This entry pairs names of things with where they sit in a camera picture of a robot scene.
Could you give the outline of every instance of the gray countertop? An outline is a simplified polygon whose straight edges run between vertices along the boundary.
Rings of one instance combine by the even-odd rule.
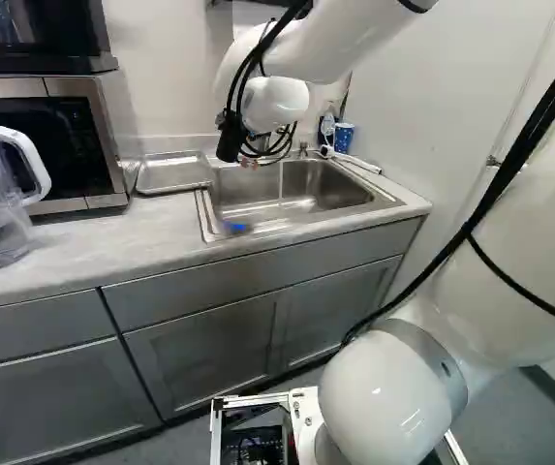
[[[348,168],[405,205],[262,237],[241,236],[208,244],[201,237],[193,192],[134,198],[123,214],[34,227],[34,250],[0,269],[0,305],[106,286],[414,218],[427,214],[432,206],[384,176],[351,165]]]

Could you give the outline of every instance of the sink basin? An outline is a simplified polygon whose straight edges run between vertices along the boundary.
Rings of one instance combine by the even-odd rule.
[[[322,159],[289,160],[257,170],[216,168],[198,201],[207,241],[404,204]]]

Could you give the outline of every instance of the cabinet door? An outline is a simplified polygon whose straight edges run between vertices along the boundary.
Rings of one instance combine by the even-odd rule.
[[[277,294],[125,334],[164,418],[268,374]]]
[[[123,332],[404,253],[420,218],[103,288]]]
[[[0,464],[41,461],[157,422],[115,338],[0,363]]]
[[[98,293],[0,306],[0,362],[111,337],[115,329]]]
[[[284,368],[321,357],[339,346],[346,331],[385,296],[401,257],[359,266],[293,286],[284,293],[281,338]]]

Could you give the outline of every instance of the stainless steel tray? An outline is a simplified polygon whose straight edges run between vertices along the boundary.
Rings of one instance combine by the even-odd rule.
[[[203,152],[152,153],[141,163],[136,189],[154,196],[206,187],[212,180],[212,168]]]

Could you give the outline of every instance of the floor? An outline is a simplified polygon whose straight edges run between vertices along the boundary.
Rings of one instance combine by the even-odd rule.
[[[316,369],[270,389],[318,383]],[[555,465],[555,402],[521,372],[499,379],[452,427],[471,465]],[[208,465],[208,417],[79,465]]]

